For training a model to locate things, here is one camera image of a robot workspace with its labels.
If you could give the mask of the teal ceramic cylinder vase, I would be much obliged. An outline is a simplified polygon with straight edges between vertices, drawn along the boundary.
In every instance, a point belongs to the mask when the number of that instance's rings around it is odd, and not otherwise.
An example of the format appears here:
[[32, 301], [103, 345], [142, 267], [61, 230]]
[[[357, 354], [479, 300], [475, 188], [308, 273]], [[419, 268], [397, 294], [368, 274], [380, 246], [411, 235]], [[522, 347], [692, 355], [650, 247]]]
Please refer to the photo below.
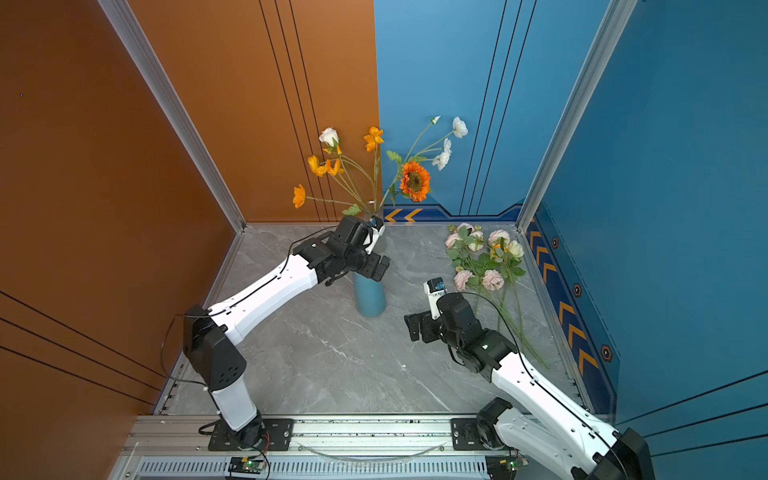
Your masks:
[[358, 273], [354, 273], [353, 283], [357, 311], [367, 318], [382, 314], [387, 305], [383, 285]]

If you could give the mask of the pink rose stem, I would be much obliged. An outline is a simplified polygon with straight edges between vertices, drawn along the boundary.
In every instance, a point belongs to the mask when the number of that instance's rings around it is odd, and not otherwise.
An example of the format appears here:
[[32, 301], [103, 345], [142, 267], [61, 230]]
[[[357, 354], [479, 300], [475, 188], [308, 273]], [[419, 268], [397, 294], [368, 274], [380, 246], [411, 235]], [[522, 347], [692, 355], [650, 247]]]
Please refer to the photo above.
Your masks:
[[454, 285], [458, 291], [466, 291], [469, 281], [474, 278], [475, 275], [470, 270], [457, 271], [454, 276]]

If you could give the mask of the mixed flower bunch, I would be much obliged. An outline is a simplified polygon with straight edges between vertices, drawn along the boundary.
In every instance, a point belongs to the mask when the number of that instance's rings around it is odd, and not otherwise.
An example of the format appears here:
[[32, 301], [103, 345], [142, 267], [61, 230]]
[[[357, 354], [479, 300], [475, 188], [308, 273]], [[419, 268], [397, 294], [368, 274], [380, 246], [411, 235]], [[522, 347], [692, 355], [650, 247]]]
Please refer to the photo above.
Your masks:
[[482, 285], [485, 272], [496, 269], [508, 276], [513, 267], [523, 268], [522, 245], [513, 240], [510, 232], [504, 229], [497, 229], [486, 235], [479, 225], [461, 223], [450, 225], [448, 231], [445, 249], [455, 274], [460, 270], [470, 270], [475, 275], [475, 278], [469, 281], [467, 290], [463, 292], [471, 291], [491, 303], [489, 294], [484, 292]]

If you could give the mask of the left aluminium corner post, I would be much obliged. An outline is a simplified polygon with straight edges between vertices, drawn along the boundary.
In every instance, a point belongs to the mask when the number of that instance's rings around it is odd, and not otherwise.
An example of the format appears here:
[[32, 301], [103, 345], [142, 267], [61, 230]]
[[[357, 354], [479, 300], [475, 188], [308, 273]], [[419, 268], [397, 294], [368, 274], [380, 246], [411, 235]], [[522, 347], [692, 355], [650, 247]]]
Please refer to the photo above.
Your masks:
[[238, 234], [242, 233], [247, 226], [244, 215], [130, 4], [124, 0], [99, 0], [98, 4], [176, 136], [192, 159], [222, 213], [233, 230]]

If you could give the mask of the right aluminium corner post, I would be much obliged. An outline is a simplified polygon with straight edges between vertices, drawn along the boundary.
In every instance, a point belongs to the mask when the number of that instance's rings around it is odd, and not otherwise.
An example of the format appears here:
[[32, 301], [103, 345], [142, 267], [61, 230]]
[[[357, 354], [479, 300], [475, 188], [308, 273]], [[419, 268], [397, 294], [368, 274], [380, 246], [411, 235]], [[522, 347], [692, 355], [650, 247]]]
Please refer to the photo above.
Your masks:
[[637, 3], [609, 2], [521, 207], [516, 221], [520, 235], [532, 222]]

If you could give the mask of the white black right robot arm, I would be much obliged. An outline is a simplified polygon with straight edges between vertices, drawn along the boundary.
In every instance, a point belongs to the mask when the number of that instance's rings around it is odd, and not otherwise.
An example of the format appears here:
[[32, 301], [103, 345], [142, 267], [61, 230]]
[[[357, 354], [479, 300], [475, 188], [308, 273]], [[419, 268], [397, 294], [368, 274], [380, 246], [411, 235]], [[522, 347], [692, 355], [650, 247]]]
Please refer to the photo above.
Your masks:
[[430, 292], [430, 308], [407, 314], [412, 341], [441, 341], [452, 358], [506, 393], [477, 414], [477, 435], [491, 450], [516, 450], [560, 479], [652, 479], [646, 440], [619, 432], [539, 373], [516, 341], [485, 328], [461, 293]]

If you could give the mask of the right green circuit board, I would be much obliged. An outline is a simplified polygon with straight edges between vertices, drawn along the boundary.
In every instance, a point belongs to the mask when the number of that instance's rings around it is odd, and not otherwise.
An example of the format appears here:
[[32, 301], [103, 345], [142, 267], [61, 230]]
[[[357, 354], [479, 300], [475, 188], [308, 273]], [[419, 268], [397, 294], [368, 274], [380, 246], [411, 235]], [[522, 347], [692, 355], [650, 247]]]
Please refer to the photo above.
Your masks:
[[486, 456], [486, 472], [490, 480], [515, 480], [518, 473], [529, 466], [524, 457]]

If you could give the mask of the orange poppy spray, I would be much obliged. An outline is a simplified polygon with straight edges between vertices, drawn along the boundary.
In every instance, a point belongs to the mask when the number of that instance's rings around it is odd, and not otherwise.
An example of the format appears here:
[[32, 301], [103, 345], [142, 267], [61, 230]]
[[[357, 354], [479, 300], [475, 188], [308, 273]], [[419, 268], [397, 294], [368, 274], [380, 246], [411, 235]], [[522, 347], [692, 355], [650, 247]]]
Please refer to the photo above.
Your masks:
[[351, 197], [329, 176], [325, 174], [322, 166], [325, 160], [319, 156], [311, 155], [306, 160], [308, 173], [311, 180], [318, 180], [322, 188], [320, 193], [310, 192], [310, 188], [299, 183], [293, 187], [292, 203], [295, 209], [302, 208], [305, 204], [313, 202], [317, 205], [333, 206], [337, 213], [344, 216], [369, 216], [365, 213], [345, 215], [344, 210], [348, 207]]
[[384, 143], [383, 131], [377, 126], [371, 126], [363, 137], [366, 151], [372, 155], [371, 188], [372, 199], [366, 204], [366, 213], [373, 216], [379, 210], [381, 196], [381, 145]]

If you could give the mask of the white rose stem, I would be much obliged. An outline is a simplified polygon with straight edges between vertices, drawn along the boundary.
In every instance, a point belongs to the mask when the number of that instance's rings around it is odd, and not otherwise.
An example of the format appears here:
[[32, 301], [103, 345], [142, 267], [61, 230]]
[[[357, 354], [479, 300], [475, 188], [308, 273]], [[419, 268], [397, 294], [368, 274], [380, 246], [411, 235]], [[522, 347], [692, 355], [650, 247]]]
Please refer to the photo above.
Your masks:
[[373, 176], [357, 161], [345, 155], [341, 148], [340, 136], [333, 127], [325, 128], [319, 134], [323, 152], [329, 158], [322, 166], [329, 175], [350, 197], [345, 215], [372, 215], [373, 211]]

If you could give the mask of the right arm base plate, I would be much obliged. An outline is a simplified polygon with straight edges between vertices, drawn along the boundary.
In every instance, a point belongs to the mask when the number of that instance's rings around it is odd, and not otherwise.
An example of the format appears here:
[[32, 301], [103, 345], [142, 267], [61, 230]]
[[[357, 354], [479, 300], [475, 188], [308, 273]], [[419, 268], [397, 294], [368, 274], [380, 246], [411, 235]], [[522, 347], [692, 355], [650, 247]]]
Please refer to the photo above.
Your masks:
[[450, 420], [453, 448], [456, 451], [495, 450], [499, 446], [493, 428], [476, 417]]

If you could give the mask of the pink carnation stem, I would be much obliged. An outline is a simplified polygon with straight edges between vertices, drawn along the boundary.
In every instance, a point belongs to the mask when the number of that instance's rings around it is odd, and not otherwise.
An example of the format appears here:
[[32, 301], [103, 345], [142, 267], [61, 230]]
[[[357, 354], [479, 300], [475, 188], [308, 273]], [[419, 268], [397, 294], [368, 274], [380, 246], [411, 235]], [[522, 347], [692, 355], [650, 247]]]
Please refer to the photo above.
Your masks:
[[525, 275], [526, 271], [522, 267], [513, 267], [508, 276], [496, 269], [490, 269], [485, 272], [482, 285], [484, 292], [489, 294], [491, 303], [501, 311], [501, 322], [518, 341], [523, 353], [549, 370], [550, 365], [525, 334], [524, 309], [517, 286]]

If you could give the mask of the green circuit board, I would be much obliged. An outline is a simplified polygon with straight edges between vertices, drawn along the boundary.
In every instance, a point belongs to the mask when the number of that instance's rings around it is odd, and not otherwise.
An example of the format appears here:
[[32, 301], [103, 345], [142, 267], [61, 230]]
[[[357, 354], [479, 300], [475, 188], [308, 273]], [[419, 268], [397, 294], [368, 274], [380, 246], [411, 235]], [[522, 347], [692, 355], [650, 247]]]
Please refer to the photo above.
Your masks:
[[256, 456], [231, 457], [226, 476], [232, 479], [267, 479], [267, 461]]
[[515, 480], [518, 473], [529, 466], [524, 457], [486, 456], [486, 472], [490, 480]]

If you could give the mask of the orange sunflower stem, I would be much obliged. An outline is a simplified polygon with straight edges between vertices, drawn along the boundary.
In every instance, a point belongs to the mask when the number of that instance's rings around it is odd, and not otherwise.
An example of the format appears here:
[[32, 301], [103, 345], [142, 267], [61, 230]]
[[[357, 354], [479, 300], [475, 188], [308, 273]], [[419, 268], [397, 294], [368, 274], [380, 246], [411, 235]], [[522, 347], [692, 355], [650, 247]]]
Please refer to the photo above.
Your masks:
[[426, 200], [431, 191], [431, 175], [422, 165], [425, 160], [417, 156], [398, 167], [394, 180], [385, 190], [384, 202], [395, 204], [398, 195], [415, 203]]

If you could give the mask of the white ranunculus spray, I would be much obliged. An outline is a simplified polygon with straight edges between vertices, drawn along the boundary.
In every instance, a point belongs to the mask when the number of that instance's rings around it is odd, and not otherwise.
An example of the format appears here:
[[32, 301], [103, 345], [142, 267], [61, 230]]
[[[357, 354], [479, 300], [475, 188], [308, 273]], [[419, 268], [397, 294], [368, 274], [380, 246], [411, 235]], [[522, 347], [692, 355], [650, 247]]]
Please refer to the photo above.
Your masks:
[[426, 160], [422, 163], [422, 165], [430, 173], [431, 183], [432, 183], [432, 174], [428, 169], [428, 167], [429, 166], [434, 167], [437, 169], [438, 172], [441, 172], [451, 160], [452, 153], [453, 153], [452, 151], [453, 141], [463, 139], [464, 137], [467, 137], [469, 135], [469, 128], [467, 126], [467, 123], [461, 117], [456, 116], [452, 119], [451, 129], [446, 134], [438, 138], [436, 141], [428, 145], [424, 145], [422, 148], [417, 150], [417, 147], [420, 145], [422, 137], [432, 127], [436, 126], [439, 123], [439, 121], [440, 121], [440, 116], [432, 117], [429, 120], [428, 125], [417, 136], [416, 140], [412, 143], [410, 149], [405, 155], [400, 155], [395, 151], [381, 152], [381, 156], [384, 156], [386, 160], [389, 160], [394, 164], [395, 171], [390, 179], [385, 179], [383, 181], [382, 196], [380, 198], [379, 209], [383, 208], [387, 204], [395, 205], [399, 197], [404, 198], [402, 195], [398, 195], [396, 197], [395, 204], [392, 204], [390, 201], [384, 202], [385, 190], [391, 185], [392, 181], [394, 180], [399, 166], [401, 166], [403, 163], [407, 162], [408, 160], [413, 159], [414, 157], [417, 157], [417, 156], [425, 157]]

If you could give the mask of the aluminium front rail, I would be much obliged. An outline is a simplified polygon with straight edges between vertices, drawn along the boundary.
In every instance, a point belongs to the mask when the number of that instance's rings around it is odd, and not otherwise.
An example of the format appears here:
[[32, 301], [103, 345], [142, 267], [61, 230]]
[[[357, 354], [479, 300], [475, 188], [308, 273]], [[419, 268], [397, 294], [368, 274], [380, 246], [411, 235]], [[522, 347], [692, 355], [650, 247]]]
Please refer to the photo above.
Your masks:
[[[450, 420], [472, 418], [461, 414], [371, 415], [267, 415], [294, 420], [290, 454], [322, 454], [330, 457], [396, 457], [424, 454], [459, 454], [488, 450], [456, 451]], [[121, 454], [207, 455], [245, 451], [209, 451], [210, 434], [198, 430], [216, 422], [212, 416], [141, 416]]]

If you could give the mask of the left green circuit board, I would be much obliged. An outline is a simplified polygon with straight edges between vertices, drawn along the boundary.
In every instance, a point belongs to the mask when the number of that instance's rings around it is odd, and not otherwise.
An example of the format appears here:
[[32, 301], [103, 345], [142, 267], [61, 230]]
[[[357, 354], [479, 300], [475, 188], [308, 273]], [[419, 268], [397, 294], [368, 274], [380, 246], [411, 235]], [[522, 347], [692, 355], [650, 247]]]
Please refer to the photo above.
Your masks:
[[267, 461], [256, 456], [231, 457], [226, 476], [232, 479], [267, 479]]

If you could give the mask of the aluminium corner post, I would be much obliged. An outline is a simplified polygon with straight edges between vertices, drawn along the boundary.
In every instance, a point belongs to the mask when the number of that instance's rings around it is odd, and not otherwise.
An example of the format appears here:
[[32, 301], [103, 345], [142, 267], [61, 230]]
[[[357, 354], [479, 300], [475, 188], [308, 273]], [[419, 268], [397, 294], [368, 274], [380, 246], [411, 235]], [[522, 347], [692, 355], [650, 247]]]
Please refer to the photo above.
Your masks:
[[98, 4], [176, 136], [192, 159], [222, 213], [233, 230], [238, 234], [242, 233], [247, 226], [244, 215], [130, 4], [124, 0], [99, 0]]
[[637, 3], [609, 2], [521, 207], [516, 221], [520, 235], [532, 222]]

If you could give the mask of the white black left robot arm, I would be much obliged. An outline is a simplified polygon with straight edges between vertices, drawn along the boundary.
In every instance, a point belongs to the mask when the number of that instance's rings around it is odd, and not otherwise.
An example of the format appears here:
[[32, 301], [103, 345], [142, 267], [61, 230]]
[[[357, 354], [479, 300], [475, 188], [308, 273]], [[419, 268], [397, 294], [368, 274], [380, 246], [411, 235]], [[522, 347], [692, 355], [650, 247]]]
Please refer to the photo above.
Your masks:
[[381, 281], [390, 259], [374, 248], [384, 231], [380, 216], [346, 216], [334, 228], [292, 242], [285, 260], [242, 291], [181, 315], [183, 354], [217, 408], [214, 431], [225, 442], [237, 449], [263, 450], [268, 438], [243, 379], [247, 362], [237, 345], [268, 316], [319, 284], [330, 286], [350, 272]]

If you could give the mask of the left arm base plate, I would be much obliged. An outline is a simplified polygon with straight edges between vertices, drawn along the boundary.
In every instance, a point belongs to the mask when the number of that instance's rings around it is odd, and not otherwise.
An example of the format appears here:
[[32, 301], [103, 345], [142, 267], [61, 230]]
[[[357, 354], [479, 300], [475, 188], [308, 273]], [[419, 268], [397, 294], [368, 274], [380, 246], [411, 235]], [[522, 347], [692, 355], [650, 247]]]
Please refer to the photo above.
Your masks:
[[210, 434], [209, 451], [284, 452], [289, 449], [294, 424], [291, 418], [256, 418], [242, 430], [234, 431], [219, 419], [198, 432]]

